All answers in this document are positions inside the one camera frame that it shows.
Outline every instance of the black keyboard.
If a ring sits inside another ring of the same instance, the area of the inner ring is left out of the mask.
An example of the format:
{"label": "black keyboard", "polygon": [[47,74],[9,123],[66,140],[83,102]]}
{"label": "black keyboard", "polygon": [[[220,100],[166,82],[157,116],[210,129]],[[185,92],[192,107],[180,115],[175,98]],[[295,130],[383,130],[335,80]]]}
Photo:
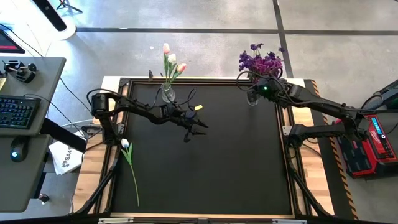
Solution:
{"label": "black keyboard", "polygon": [[29,129],[40,98],[0,95],[0,128]]}

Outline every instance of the purple flowers bouquet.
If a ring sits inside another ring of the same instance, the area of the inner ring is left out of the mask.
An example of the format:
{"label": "purple flowers bouquet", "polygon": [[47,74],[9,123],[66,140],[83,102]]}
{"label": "purple flowers bouquet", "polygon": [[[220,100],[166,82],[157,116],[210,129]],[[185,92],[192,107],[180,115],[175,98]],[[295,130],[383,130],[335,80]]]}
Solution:
{"label": "purple flowers bouquet", "polygon": [[[279,58],[274,52],[267,53],[266,56],[262,57],[260,49],[263,44],[251,44],[250,49],[253,51],[253,56],[248,55],[246,51],[239,56],[239,71],[248,69],[251,72],[255,72],[259,75],[272,75],[276,78],[280,78],[283,73],[282,59]],[[282,47],[279,48],[279,52],[285,51]],[[258,77],[249,74],[248,77],[252,82],[257,82]]]}

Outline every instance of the wooden table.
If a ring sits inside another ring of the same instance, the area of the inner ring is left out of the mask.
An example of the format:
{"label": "wooden table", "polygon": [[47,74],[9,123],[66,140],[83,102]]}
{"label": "wooden table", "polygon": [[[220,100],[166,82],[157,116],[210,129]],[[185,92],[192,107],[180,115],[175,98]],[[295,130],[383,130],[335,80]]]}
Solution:
{"label": "wooden table", "polygon": [[[118,91],[119,88],[119,79],[120,78],[133,78],[133,77],[104,77],[102,88]],[[288,79],[288,82],[305,86],[303,79]],[[306,126],[313,126],[313,119],[311,110],[308,108],[292,108],[294,114],[295,123],[301,123]],[[287,112],[285,110],[284,113],[284,120],[288,121]],[[90,147],[98,142],[101,141],[101,136],[97,135],[90,139],[88,142],[87,147]],[[315,150],[319,152],[318,144],[313,144],[308,141],[305,141],[305,144],[311,146]],[[81,166],[80,175],[78,178],[78,182],[76,185],[75,196],[73,198],[73,204],[75,207],[75,211],[78,210],[83,206],[86,200],[90,197],[93,193],[94,189],[97,187],[100,181],[101,175],[101,168],[104,162],[104,155],[105,155],[105,145],[100,145],[97,147],[92,148],[85,154],[85,158],[83,160],[83,164]],[[312,194],[314,194],[315,198],[318,202],[321,203],[323,208],[329,212],[330,214],[334,214],[333,206],[331,202],[330,192],[328,188],[328,182],[326,180],[326,175],[323,167],[323,162],[319,155],[315,154],[311,150],[307,149],[306,147],[300,148],[302,163],[304,167],[305,179],[307,181],[307,186],[311,190]],[[111,159],[115,153],[115,149],[112,150]],[[303,201],[303,194],[299,189],[298,185],[296,184],[296,191],[298,197],[298,204],[300,210],[305,213],[305,206]],[[104,210],[106,205],[107,196],[109,194],[109,184],[105,188],[103,192],[102,202],[100,211]],[[167,217],[168,215],[165,214],[143,214],[143,213],[118,213],[113,214],[117,216],[129,216],[129,217]],[[208,218],[218,218],[219,215],[192,215],[192,214],[172,214],[169,217],[208,217]],[[292,216],[284,215],[284,216],[266,216],[266,215],[228,215],[230,218],[292,218]]]}

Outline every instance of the gray floor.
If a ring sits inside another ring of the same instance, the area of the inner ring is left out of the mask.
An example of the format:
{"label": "gray floor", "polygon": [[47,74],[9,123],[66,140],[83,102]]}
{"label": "gray floor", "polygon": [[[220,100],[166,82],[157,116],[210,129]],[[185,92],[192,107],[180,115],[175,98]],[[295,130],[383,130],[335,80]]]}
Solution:
{"label": "gray floor", "polygon": [[[66,9],[58,13],[73,19],[78,27],[278,28],[272,0],[70,0],[70,3],[81,8],[83,14]],[[398,30],[395,0],[279,0],[279,7],[286,30]],[[1,18],[0,14],[1,22],[13,23]],[[374,91],[397,79],[398,36],[351,34],[286,35],[286,43],[295,78],[314,79],[323,97],[360,106]],[[133,32],[78,32],[66,41],[46,41],[40,37],[38,42],[43,54],[67,58],[62,78],[81,99],[85,99],[88,90],[100,87],[105,75],[146,76],[149,69],[161,72],[164,42],[170,44],[179,62],[188,64],[184,75],[212,77],[236,76],[238,55],[249,50],[251,43],[263,42],[269,50],[281,45],[278,34]],[[53,102],[72,121],[91,118],[61,83]],[[59,124],[68,123],[53,108],[50,118]],[[65,191],[54,191],[69,196],[74,189],[71,179],[47,177],[46,182],[71,184],[62,188]],[[360,219],[396,222],[398,193],[394,189],[398,178],[366,182],[348,177],[348,180]],[[67,213],[69,201],[62,197],[57,200],[45,207],[31,202],[23,216]],[[0,215],[3,220],[12,217]]]}

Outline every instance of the glass vase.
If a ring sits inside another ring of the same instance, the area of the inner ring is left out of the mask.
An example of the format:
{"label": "glass vase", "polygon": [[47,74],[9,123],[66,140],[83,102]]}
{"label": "glass vase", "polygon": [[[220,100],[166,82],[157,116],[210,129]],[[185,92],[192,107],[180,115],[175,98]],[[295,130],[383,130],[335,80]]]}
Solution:
{"label": "glass vase", "polygon": [[259,103],[259,95],[255,90],[248,90],[246,92],[246,96],[248,98],[248,104],[250,106],[256,106]]}
{"label": "glass vase", "polygon": [[171,83],[163,83],[162,89],[162,99],[166,103],[172,103],[175,100],[175,92],[172,89]]}

